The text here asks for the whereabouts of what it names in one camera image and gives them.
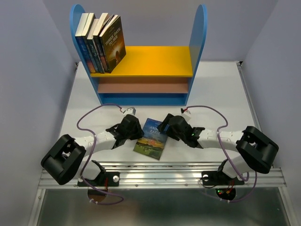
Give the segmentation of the Animal Farm book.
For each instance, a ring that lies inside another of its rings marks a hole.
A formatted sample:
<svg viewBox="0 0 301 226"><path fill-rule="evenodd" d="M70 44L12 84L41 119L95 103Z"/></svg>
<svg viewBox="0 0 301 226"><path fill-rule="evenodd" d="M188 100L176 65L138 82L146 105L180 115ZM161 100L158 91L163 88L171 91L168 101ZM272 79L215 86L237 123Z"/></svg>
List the Animal Farm book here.
<svg viewBox="0 0 301 226"><path fill-rule="evenodd" d="M144 135L137 140L134 152L160 160L167 141L167 135L158 130L160 124L160 121L147 118L143 126Z"/></svg>

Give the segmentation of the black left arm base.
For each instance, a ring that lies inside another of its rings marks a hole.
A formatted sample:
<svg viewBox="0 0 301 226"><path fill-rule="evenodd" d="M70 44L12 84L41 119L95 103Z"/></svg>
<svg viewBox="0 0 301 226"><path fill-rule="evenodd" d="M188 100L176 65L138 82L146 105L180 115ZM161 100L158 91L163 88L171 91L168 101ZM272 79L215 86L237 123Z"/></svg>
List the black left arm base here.
<svg viewBox="0 0 301 226"><path fill-rule="evenodd" d="M105 189L103 191L108 192L109 187L118 187L119 186L119 179L120 179L120 172L118 171L109 171L105 173L100 173L94 180L86 179L86 181L95 187L104 187ZM93 188L89 187L83 180L77 181L78 187L87 187L88 188L88 195L102 195L105 196L105 194L102 194Z"/></svg>

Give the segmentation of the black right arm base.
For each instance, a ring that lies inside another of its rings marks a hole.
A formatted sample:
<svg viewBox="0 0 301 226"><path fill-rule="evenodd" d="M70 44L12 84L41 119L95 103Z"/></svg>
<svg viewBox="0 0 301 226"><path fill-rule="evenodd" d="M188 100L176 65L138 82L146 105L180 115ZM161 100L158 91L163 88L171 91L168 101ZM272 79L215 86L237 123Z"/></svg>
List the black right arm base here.
<svg viewBox="0 0 301 226"><path fill-rule="evenodd" d="M234 200L236 196L235 186L245 184L244 181L230 178L219 171L202 171L200 182L205 188L215 188L216 195L226 201Z"/></svg>

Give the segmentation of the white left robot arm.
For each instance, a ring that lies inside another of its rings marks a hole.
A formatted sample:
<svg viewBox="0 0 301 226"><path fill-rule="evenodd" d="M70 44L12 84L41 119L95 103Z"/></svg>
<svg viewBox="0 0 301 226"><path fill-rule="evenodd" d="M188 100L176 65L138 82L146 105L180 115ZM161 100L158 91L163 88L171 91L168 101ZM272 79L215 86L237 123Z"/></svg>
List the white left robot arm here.
<svg viewBox="0 0 301 226"><path fill-rule="evenodd" d="M115 149L127 140L137 140L143 136L138 118L128 114L121 123L96 135L76 138L68 134L61 136L40 164L59 185L65 185L82 171L84 157L102 150Z"/></svg>

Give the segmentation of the Jane Eyre book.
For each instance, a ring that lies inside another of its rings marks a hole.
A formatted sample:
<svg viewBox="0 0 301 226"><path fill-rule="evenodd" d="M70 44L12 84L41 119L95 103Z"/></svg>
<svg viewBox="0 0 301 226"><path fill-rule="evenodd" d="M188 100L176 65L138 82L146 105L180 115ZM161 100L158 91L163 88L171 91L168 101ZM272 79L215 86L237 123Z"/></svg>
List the Jane Eyre book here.
<svg viewBox="0 0 301 226"><path fill-rule="evenodd" d="M75 38L76 38L76 41L79 45L79 49L83 55L83 58L87 64L87 67L89 69L89 72L90 73L95 73L95 67L93 65L93 62L90 58L90 55L88 53L88 49L87 49L87 45L85 44L84 42L84 36L82 35L83 34L83 31L84 31L84 28L85 28L85 25L86 25L86 22L87 22L87 18L88 18L88 15L89 13L83 13L80 17L80 20L79 20L79 24L78 24L78 27L77 27L77 30L76 30L76 33L75 33Z"/></svg>

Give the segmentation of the Three Days to See book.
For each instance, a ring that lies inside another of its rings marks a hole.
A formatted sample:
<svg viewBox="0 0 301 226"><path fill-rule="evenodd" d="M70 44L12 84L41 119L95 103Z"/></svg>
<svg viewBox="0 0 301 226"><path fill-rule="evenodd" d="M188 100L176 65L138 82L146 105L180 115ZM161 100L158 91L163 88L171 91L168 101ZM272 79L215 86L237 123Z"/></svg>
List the Three Days to See book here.
<svg viewBox="0 0 301 226"><path fill-rule="evenodd" d="M120 15L114 15L103 27L99 35L103 54L111 73L126 55L126 47Z"/></svg>

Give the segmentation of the A Tale of Two Cities book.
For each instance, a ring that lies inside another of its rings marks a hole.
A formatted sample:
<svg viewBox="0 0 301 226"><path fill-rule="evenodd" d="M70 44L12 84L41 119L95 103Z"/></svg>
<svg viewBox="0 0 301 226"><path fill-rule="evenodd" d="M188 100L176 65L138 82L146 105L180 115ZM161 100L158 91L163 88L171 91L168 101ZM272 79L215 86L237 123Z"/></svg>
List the A Tale of Two Cities book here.
<svg viewBox="0 0 301 226"><path fill-rule="evenodd" d="M102 13L100 18L98 19L98 22L96 24L96 28L95 28L94 34L93 34L95 42L97 44L98 54L99 54L100 60L103 64L104 71L106 73L110 73L111 70L109 67L109 62L108 62L106 53L104 51L103 42L101 41L101 38L100 38L100 34L101 34L102 29L106 26L106 24L110 21L110 19L111 18L109 17L109 13Z"/></svg>

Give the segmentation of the Nineteen Eighty-Four book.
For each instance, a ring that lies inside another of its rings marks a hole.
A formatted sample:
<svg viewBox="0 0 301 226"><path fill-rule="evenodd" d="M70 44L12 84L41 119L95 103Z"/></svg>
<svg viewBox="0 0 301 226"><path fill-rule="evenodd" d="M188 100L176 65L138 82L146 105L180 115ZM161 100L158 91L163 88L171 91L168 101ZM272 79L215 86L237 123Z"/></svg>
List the Nineteen Eighty-Four book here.
<svg viewBox="0 0 301 226"><path fill-rule="evenodd" d="M85 60L90 73L100 73L103 72L103 67L101 65L100 58L98 56L98 52L93 41L93 29L95 27L94 23L95 14L88 13L81 37L84 41L86 50Z"/></svg>

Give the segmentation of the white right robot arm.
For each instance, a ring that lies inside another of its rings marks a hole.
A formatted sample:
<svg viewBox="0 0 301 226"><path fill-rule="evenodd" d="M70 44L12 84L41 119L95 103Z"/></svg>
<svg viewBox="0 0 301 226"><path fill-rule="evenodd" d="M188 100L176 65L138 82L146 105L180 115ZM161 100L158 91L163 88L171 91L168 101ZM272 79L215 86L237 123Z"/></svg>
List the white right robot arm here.
<svg viewBox="0 0 301 226"><path fill-rule="evenodd" d="M274 141L253 126L247 126L243 131L217 132L192 127L183 116L168 114L157 128L159 132L192 148L220 148L238 152L237 157L225 159L218 170L202 173L203 183L210 186L227 185L244 173L268 174L279 151Z"/></svg>

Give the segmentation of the Little Women book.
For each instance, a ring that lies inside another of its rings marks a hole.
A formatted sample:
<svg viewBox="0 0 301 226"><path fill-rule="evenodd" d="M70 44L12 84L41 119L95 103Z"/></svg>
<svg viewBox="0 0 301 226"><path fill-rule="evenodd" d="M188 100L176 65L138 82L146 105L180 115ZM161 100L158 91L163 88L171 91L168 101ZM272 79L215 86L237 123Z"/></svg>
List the Little Women book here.
<svg viewBox="0 0 301 226"><path fill-rule="evenodd" d="M104 67L103 64L100 60L99 54L98 54L98 49L97 49L97 44L94 39L94 30L96 28L96 24L98 22L98 19L93 18L91 27L87 36L87 44L92 56L92 63L95 68L95 73L104 73Z"/></svg>

